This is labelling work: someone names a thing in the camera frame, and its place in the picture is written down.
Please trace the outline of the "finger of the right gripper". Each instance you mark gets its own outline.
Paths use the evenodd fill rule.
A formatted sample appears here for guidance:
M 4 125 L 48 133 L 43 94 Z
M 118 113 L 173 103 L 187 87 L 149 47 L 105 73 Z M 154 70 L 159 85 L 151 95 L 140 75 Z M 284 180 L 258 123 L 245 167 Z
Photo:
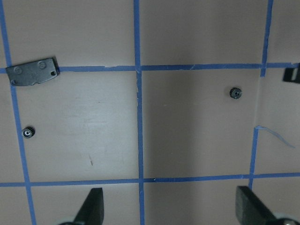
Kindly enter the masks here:
M 300 69 L 286 68 L 284 71 L 283 82 L 300 83 Z

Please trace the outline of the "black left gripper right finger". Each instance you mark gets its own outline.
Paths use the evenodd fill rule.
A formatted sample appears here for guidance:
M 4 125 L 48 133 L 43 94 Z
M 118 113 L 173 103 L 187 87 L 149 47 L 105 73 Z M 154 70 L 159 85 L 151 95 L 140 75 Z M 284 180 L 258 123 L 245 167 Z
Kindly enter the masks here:
M 236 187 L 235 215 L 240 225 L 269 225 L 277 221 L 248 186 Z

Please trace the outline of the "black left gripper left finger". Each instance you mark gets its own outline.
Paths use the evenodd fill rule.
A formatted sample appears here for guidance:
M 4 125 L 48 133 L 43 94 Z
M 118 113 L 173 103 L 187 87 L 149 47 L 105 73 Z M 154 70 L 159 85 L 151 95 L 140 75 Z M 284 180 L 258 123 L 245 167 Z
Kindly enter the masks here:
M 73 223 L 76 225 L 102 225 L 104 221 L 103 189 L 92 188 L 78 211 Z

